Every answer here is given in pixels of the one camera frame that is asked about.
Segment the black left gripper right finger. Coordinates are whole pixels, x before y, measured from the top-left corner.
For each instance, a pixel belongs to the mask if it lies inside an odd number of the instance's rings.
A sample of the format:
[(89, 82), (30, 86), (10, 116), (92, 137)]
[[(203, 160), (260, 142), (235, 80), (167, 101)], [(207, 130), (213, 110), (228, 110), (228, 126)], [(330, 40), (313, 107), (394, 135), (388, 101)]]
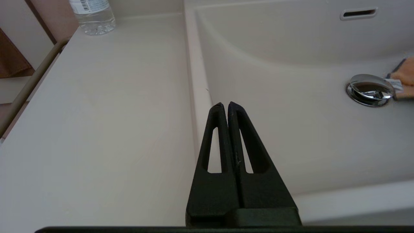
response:
[(228, 106), (234, 171), (243, 208), (296, 208), (246, 110)]

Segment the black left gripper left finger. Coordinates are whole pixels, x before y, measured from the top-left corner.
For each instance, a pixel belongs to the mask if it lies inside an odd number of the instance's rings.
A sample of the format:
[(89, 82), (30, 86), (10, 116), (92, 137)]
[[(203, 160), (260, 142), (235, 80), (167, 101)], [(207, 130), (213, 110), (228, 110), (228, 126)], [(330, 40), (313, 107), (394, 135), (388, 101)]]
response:
[[(221, 173), (208, 172), (214, 129), (218, 130), (219, 136)], [(185, 224), (187, 227), (223, 227), (226, 214), (239, 206), (226, 112), (219, 102), (208, 113), (185, 210)]]

